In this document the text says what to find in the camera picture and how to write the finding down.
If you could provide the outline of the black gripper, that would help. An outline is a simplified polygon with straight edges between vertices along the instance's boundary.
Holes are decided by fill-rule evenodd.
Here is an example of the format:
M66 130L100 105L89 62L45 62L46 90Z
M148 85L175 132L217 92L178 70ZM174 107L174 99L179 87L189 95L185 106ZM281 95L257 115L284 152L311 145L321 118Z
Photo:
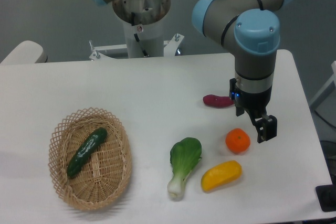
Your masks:
M277 118L267 115L266 106L270 101L272 87L263 92L251 93L238 87L238 80L229 81L229 97L234 102L236 116L247 112L257 131L257 142L262 143L277 136Z

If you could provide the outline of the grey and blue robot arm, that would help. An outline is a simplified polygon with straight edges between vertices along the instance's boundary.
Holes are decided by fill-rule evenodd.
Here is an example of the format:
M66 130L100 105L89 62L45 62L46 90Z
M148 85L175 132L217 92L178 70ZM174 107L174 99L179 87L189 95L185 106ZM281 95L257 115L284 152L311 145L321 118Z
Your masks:
M247 113L258 133L258 142L277 135L277 119L268 115L280 23L275 12L292 0L199 0L192 11L192 24L203 36L221 45L235 58L235 76L229 96L236 115ZM124 23L130 58L164 54L161 22L171 0L94 0L112 4Z

